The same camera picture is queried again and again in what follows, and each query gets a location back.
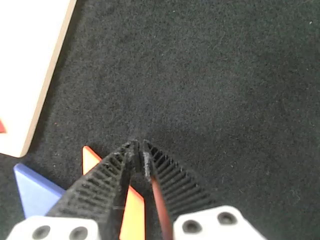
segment red piece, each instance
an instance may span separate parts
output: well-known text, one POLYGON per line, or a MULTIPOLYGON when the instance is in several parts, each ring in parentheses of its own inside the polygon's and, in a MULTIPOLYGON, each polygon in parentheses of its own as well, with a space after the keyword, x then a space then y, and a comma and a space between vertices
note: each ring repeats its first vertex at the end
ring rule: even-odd
POLYGON ((3 123, 0 120, 0 134, 4 134, 4 133, 6 133, 6 129, 5 129, 5 126, 3 125, 3 123))

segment orange triangle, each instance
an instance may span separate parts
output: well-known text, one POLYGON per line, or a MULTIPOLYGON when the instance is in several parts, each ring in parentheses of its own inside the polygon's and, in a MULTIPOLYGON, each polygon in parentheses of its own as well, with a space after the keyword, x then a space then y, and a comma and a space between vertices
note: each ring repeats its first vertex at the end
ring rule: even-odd
POLYGON ((85 175, 101 161, 99 157, 90 147, 82 148, 82 174, 85 175))
POLYGON ((0 134, 4 134, 6 132, 5 126, 3 125, 3 123, 0 120, 0 134))
MULTIPOLYGON (((83 147, 83 175, 100 161, 101 157, 90 147, 83 147)), ((128 188, 119 238, 120 240, 145 240, 145 200, 132 186, 128 188)))

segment triangular block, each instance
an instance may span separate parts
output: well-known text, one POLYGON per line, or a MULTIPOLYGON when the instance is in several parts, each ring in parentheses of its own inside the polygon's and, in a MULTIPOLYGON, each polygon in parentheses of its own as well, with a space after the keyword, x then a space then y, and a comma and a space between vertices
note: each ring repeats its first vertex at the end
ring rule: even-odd
POLYGON ((65 193, 58 185, 18 163, 13 168, 25 218, 44 216, 65 193))
POLYGON ((85 175, 94 168, 101 161, 99 157, 90 147, 84 146, 82 148, 82 173, 85 175))
POLYGON ((3 123, 0 120, 0 134, 4 134, 6 132, 5 126, 3 125, 3 123))
MULTIPOLYGON (((83 175, 89 172, 100 161, 101 157, 90 147, 83 147, 83 175)), ((145 200, 132 186, 128 188, 119 238, 120 240, 145 239, 145 200)))

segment blue triangle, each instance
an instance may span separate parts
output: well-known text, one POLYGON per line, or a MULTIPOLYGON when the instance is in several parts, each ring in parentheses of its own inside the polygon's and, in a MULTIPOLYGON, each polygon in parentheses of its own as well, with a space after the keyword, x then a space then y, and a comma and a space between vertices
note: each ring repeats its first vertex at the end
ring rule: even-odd
POLYGON ((13 168, 25 218, 44 216, 65 193, 45 177, 18 163, 13 168))

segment black fabric background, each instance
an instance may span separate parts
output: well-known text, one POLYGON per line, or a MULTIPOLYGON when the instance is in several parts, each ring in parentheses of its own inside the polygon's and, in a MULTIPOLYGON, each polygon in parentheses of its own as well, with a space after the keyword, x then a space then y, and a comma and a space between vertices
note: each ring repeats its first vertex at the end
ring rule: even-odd
POLYGON ((269 240, 319 239, 319 36, 318 0, 78 0, 29 153, 0 156, 3 238, 16 163, 66 189, 84 145, 146 138, 269 240))

